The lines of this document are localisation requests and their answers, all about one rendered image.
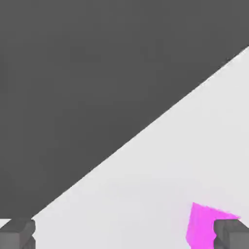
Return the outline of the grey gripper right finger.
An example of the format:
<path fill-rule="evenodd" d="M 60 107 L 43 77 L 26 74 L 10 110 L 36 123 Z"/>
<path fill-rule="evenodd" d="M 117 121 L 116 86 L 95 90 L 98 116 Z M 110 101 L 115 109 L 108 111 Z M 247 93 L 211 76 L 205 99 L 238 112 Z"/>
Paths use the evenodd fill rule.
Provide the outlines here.
<path fill-rule="evenodd" d="M 249 249 L 249 228 L 238 219 L 214 221 L 214 249 Z"/>

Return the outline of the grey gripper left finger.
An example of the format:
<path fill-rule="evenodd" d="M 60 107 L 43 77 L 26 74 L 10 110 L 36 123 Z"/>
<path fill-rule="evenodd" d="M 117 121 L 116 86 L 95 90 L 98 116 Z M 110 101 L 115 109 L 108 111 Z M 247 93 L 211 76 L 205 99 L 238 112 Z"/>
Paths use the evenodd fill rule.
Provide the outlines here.
<path fill-rule="evenodd" d="M 36 249 L 33 219 L 11 219 L 0 228 L 0 249 Z"/>

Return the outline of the small magenta cube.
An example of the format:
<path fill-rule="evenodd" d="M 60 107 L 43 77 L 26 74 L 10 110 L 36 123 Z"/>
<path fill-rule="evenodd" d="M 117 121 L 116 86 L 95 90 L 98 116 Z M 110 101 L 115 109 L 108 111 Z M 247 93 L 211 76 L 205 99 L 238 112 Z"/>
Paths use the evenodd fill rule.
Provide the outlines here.
<path fill-rule="evenodd" d="M 240 217 L 219 209 L 192 203 L 186 232 L 186 241 L 191 249 L 214 249 L 216 237 L 214 221 L 221 219 L 239 219 Z"/>

